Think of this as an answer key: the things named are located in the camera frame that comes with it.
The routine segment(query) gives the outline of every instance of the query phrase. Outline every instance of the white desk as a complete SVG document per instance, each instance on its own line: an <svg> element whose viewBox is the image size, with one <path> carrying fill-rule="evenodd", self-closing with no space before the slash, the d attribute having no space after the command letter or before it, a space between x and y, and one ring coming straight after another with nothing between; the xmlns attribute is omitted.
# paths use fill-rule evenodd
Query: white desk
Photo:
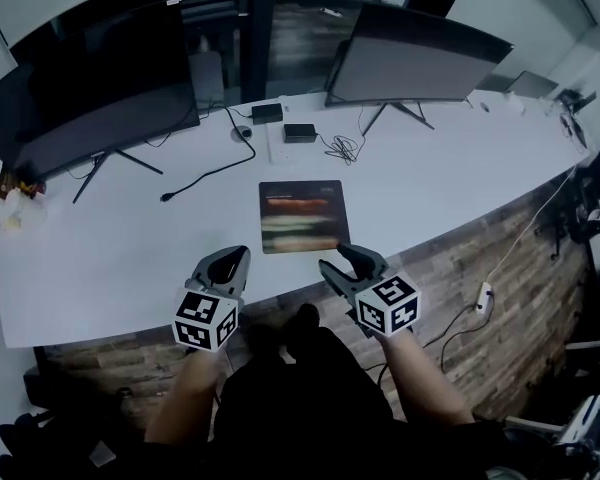
<svg viewBox="0 0 600 480"><path fill-rule="evenodd" d="M324 94L282 98L293 112L313 112L325 139L359 139L360 107L326 110ZM34 231L0 229L0 315L9 347L88 340L167 325L176 289L198 260L244 244L252 263L247 303L321 280L318 259L341 268L335 251L265 255L260 234L261 181L339 179L351 240L385 256L465 224L529 192L587 156L566 139L557 117L525 100L520 116L501 94L476 91L466 103L423 105L431 131L388 108L352 166L295 145L303 159L272 165L266 126L253 126L258 156L161 203L203 172L244 158L229 138L224 110L173 136L160 149L129 152L165 171L158 176L110 157L78 203L68 174L48 183L48 215ZM487 113L479 106L485 102ZM251 105L237 107L249 113ZM365 108L364 125L376 107ZM236 115L238 124L250 120ZM293 122L287 114L286 120ZM315 155L304 160L308 148ZM84 174L89 166L74 169Z"/></svg>

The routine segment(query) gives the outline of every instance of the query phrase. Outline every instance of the computer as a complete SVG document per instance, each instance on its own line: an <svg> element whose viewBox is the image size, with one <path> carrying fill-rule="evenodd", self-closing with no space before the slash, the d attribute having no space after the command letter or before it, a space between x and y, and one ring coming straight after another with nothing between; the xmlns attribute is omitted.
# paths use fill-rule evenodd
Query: computer
<svg viewBox="0 0 600 480"><path fill-rule="evenodd" d="M513 45L454 21L365 4L327 80L326 106L387 104L433 128L401 103L463 101Z"/></svg>
<svg viewBox="0 0 600 480"><path fill-rule="evenodd" d="M553 80L525 70L507 87L507 92L527 98L544 98L556 87L558 84Z"/></svg>
<svg viewBox="0 0 600 480"><path fill-rule="evenodd" d="M27 184L200 124L182 19L164 3L98 23L0 80L0 160Z"/></svg>

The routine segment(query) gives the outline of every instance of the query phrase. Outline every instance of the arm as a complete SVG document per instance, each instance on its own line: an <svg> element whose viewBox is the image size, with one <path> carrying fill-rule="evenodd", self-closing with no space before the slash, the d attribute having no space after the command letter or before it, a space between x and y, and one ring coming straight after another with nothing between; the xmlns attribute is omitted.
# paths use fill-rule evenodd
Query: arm
<svg viewBox="0 0 600 480"><path fill-rule="evenodd" d="M412 333L378 336L407 419L439 425L473 423L464 397L425 354Z"/></svg>
<svg viewBox="0 0 600 480"><path fill-rule="evenodd" d="M145 441L172 446L204 444L218 380L218 354L188 355L174 385L145 433Z"/></svg>

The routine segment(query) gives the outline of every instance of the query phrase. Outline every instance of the small black device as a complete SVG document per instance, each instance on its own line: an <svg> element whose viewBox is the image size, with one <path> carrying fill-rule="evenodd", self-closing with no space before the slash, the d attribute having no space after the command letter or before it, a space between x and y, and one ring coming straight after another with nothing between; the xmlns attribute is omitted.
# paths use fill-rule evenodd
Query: small black device
<svg viewBox="0 0 600 480"><path fill-rule="evenodd" d="M282 105L272 103L270 105L257 105L251 107L251 118L253 124L267 124L282 121Z"/></svg>
<svg viewBox="0 0 600 480"><path fill-rule="evenodd" d="M285 124L284 141L287 144L315 142L318 134L312 124Z"/></svg>

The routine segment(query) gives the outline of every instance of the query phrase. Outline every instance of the floor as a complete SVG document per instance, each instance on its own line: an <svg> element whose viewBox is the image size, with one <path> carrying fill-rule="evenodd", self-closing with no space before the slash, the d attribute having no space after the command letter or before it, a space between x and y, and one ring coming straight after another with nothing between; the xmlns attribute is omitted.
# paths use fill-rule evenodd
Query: floor
<svg viewBox="0 0 600 480"><path fill-rule="evenodd" d="M546 184L480 219L388 259L393 268L404 269L425 294L423 317L414 329L421 343L441 333L463 306L475 302L480 283L554 189L555 184ZM584 247L567 239L560 257L552 261L552 235L543 232L536 236L531 231L525 235L492 278L496 303L488 325L456 337L445 350L447 376L481 417L501 419L519 414L529 388L562 357L574 314L582 305L579 282L584 281L587 259ZM319 307L322 324L340 337L363 368L383 361L377 342L366 339L345 316L347 304L324 283L252 304L244 311L278 325L306 301ZM478 327L485 318L467 311L448 336ZM427 349L438 364L444 342L440 340ZM103 390L131 388L133 396L125 400L123 410L138 429L146 426L184 356L183 347L173 343L169 327L46 350L52 361L91 379ZM242 337L236 333L224 352L223 378L248 358ZM369 375L377 378L380 369L370 370ZM396 418L402 419L388 372L382 388Z"/></svg>

